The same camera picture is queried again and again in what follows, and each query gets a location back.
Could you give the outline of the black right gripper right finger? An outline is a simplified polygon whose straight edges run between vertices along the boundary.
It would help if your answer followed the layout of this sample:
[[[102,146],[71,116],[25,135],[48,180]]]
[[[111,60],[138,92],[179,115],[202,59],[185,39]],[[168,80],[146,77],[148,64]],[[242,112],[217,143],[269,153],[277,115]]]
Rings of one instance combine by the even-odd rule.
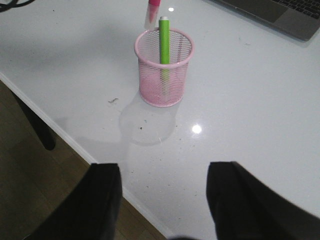
[[[219,240],[318,240],[320,219],[235,161],[208,167],[206,198]]]

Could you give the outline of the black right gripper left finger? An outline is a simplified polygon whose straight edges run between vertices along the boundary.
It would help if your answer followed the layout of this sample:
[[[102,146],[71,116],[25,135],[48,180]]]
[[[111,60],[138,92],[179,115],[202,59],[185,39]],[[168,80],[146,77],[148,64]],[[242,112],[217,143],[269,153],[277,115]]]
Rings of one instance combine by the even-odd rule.
[[[122,200],[116,163],[93,163],[31,240],[112,240]]]

